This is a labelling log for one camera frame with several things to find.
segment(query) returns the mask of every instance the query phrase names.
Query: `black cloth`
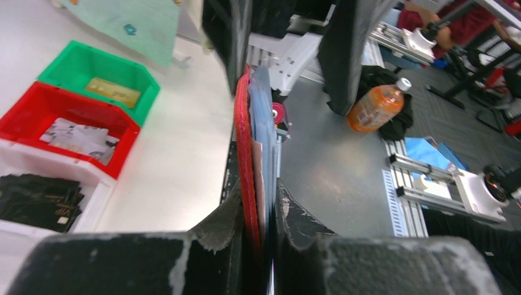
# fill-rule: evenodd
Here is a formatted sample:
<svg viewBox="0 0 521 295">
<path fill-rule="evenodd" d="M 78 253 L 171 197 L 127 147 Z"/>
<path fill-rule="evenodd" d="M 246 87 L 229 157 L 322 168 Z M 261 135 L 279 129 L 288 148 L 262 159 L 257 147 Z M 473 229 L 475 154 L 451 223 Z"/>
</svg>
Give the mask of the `black cloth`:
<svg viewBox="0 0 521 295">
<path fill-rule="evenodd" d="M 371 88 L 379 85 L 395 84 L 396 81 L 398 81 L 398 76 L 388 69 L 380 66 L 363 66 L 358 92 L 356 93 L 356 101 L 359 101 Z M 403 140 L 405 132 L 414 123 L 412 96 L 405 94 L 404 99 L 404 106 L 400 113 L 378 130 L 384 140 Z"/>
<path fill-rule="evenodd" d="M 482 253 L 503 294 L 521 294 L 521 232 L 494 229 L 464 216 L 423 210 L 429 236 L 468 240 Z"/>
</svg>

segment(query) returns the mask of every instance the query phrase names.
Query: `gray carpet floor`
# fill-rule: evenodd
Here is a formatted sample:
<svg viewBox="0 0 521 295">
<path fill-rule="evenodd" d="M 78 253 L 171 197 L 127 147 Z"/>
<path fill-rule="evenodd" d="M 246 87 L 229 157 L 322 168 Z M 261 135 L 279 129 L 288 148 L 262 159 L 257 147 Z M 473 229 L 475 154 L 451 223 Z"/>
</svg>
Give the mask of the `gray carpet floor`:
<svg viewBox="0 0 521 295">
<path fill-rule="evenodd" d="M 402 71 L 398 76 L 408 78 L 413 85 L 410 94 L 413 96 L 414 126 L 407 136 L 432 136 L 438 143 L 445 143 L 474 173 L 489 163 L 502 168 L 521 165 L 521 143 L 476 121 L 474 116 L 482 106 L 468 98 L 466 92 L 457 96 L 466 105 L 466 110 L 462 110 L 425 89 L 426 84 L 440 90 L 449 89 L 457 83 L 450 74 L 428 68 Z M 504 212 L 509 221 L 505 227 L 521 230 L 521 209 L 511 202 Z"/>
</svg>

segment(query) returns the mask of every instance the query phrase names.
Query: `maroon shirt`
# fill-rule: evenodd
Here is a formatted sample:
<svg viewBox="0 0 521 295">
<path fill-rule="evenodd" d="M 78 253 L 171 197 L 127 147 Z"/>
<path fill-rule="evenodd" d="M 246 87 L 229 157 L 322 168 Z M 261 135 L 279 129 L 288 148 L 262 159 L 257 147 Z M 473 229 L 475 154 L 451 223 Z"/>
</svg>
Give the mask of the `maroon shirt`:
<svg viewBox="0 0 521 295">
<path fill-rule="evenodd" d="M 504 3 L 512 5 L 515 0 L 503 0 Z M 440 12 L 437 13 L 439 18 L 444 17 L 449 12 L 456 9 L 456 7 L 463 5 L 467 0 L 453 1 L 447 4 Z M 458 18 L 451 24 L 450 38 L 458 45 L 463 45 L 476 37 L 479 33 L 488 28 L 496 17 L 488 12 L 481 6 L 467 12 L 464 16 Z M 424 27 L 423 21 L 421 20 L 418 12 L 412 12 L 408 10 L 402 10 L 398 18 L 398 28 L 414 31 L 416 28 Z M 435 58 L 439 58 L 446 53 L 446 50 L 439 47 L 438 45 L 433 47 L 433 54 Z"/>
</svg>

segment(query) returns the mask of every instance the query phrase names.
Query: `orange bottle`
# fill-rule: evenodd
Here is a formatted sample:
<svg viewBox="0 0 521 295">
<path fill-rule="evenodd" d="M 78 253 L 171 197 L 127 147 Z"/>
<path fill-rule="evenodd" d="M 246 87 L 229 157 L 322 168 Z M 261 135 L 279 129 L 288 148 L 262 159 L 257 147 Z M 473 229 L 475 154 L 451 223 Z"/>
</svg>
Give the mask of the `orange bottle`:
<svg viewBox="0 0 521 295">
<path fill-rule="evenodd" d="M 380 85 L 372 88 L 347 114 L 349 126 L 358 132 L 378 130 L 402 110 L 404 92 L 410 87 L 409 80 L 400 78 L 396 85 Z"/>
</svg>

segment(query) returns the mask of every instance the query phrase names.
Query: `white cap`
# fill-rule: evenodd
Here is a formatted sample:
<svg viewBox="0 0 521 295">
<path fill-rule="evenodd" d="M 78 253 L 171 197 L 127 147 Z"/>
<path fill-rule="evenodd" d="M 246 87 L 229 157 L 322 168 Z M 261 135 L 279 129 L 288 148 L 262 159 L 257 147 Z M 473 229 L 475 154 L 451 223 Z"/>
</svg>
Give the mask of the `white cap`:
<svg viewBox="0 0 521 295">
<path fill-rule="evenodd" d="M 398 87 L 399 90 L 406 92 L 412 87 L 412 84 L 406 78 L 400 78 L 396 81 L 396 87 Z"/>
</svg>

